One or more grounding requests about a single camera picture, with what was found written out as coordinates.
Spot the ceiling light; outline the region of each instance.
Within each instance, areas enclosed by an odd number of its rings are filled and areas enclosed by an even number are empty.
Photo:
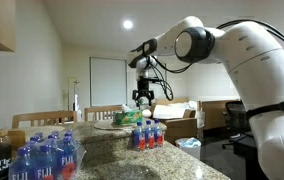
[[[133,27],[133,23],[130,20],[126,20],[123,22],[123,26],[125,29],[131,29]]]

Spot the wooden chair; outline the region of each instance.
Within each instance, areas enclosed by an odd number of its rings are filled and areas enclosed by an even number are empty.
[[[101,106],[84,108],[84,120],[89,120],[89,113],[93,114],[93,121],[113,119],[113,112],[121,110],[122,106]]]
[[[50,111],[18,114],[13,116],[12,128],[19,128],[19,123],[29,121],[31,126],[63,125],[66,120],[78,121],[76,111]]]

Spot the cardboard box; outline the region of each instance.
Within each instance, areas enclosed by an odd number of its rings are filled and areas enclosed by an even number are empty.
[[[116,111],[113,113],[113,122],[117,125],[121,124],[131,124],[142,121],[142,111],[130,111],[130,112],[122,112]]]

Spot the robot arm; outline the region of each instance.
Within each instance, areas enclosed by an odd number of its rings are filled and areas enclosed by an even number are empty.
[[[270,32],[252,21],[224,32],[187,18],[132,50],[128,62],[137,68],[152,55],[176,55],[187,63],[221,62],[250,111],[284,102],[284,50]],[[254,114],[249,123],[262,170],[269,179],[284,179],[284,111]]]

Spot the office chair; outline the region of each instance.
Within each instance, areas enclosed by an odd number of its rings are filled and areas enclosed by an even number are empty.
[[[246,110],[242,101],[227,102],[225,108],[227,111],[226,125],[236,135],[230,136],[230,143],[222,144],[222,149],[225,149],[227,145],[233,145],[235,141],[242,139],[243,134],[251,131],[250,124],[246,120]]]

